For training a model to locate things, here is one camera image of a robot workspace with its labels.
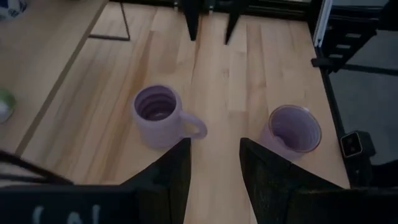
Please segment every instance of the cup rim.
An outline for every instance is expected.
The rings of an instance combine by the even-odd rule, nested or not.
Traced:
[[[173,94],[174,98],[175,98],[175,107],[173,112],[170,113],[170,115],[168,115],[166,118],[162,119],[162,120],[158,120],[158,121],[150,121],[147,119],[144,119],[141,115],[139,115],[137,113],[136,110],[136,106],[135,106],[135,102],[137,100],[137,97],[145,90],[149,89],[149,88],[153,88],[153,87],[162,87],[162,88],[166,88],[169,91],[171,91],[171,93]],[[177,96],[177,93],[175,92],[175,90],[168,85],[163,85],[163,84],[155,84],[155,85],[149,85],[149,86],[145,86],[144,88],[142,88],[141,90],[139,90],[136,95],[134,96],[134,98],[131,101],[131,110],[133,113],[133,116],[140,118],[140,123],[145,125],[153,125],[153,124],[162,124],[162,123],[168,123],[171,119],[173,119],[174,115],[177,113],[177,108],[180,106],[181,102],[179,100],[179,97]]]
[[[274,109],[274,110],[272,111],[271,115],[270,115],[269,118],[268,118],[268,130],[269,130],[269,132],[271,133],[272,137],[275,138],[275,134],[273,133],[273,130],[272,130],[272,128],[271,128],[271,119],[272,119],[272,117],[275,115],[276,112],[278,112],[279,110],[281,110],[281,109],[283,109],[283,108],[286,108],[286,107],[295,108],[295,109],[298,109],[298,110],[301,110],[301,111],[307,113],[307,114],[316,122],[316,124],[317,124],[317,126],[318,126],[318,128],[319,128],[319,130],[320,130],[320,136],[319,136],[319,139],[318,139],[317,143],[316,143],[313,147],[311,147],[310,149],[306,149],[306,150],[296,150],[296,149],[293,149],[293,148],[288,147],[288,146],[285,146],[285,147],[288,148],[290,151],[294,151],[294,152],[310,152],[310,151],[313,151],[313,150],[316,149],[316,148],[319,146],[319,144],[321,143],[321,140],[322,140],[322,128],[321,128],[321,126],[319,125],[318,120],[309,112],[309,110],[306,110],[306,109],[305,109],[304,107],[302,107],[302,106],[297,106],[297,105],[282,105],[282,106],[278,106],[276,109]]]

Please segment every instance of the light wood surface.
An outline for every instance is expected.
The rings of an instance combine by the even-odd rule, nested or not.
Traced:
[[[349,186],[306,23],[243,16],[224,45],[226,14],[201,17],[196,42],[173,9],[127,4],[126,15],[132,41],[87,40],[23,158],[78,183],[123,182],[165,152],[143,145],[130,112],[137,91],[163,83],[208,127],[192,144],[185,223],[256,222],[239,140],[257,139],[284,104],[309,108],[322,128],[318,148],[295,163]],[[124,34],[117,5],[108,4],[94,32]]]
[[[21,153],[107,0],[32,0],[0,22],[0,88],[16,97],[0,147]]]

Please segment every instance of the cup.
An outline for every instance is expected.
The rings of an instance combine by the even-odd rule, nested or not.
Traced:
[[[308,109],[284,105],[276,108],[262,130],[259,144],[292,160],[314,150],[321,141],[321,128]]]
[[[150,147],[172,147],[183,138],[207,135],[203,121],[182,111],[181,98],[169,86],[152,85],[139,91],[132,101],[132,115],[142,140]],[[194,124],[197,133],[186,133],[183,122]]]
[[[0,0],[0,21],[13,19],[26,9],[26,0]]]

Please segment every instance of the green object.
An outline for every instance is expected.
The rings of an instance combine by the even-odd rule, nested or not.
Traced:
[[[17,103],[15,97],[5,89],[0,89],[0,101],[4,102],[10,110],[14,109]]]

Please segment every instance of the white mug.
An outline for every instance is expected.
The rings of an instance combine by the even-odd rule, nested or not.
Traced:
[[[0,21],[13,19],[26,9],[26,0],[0,0]]]

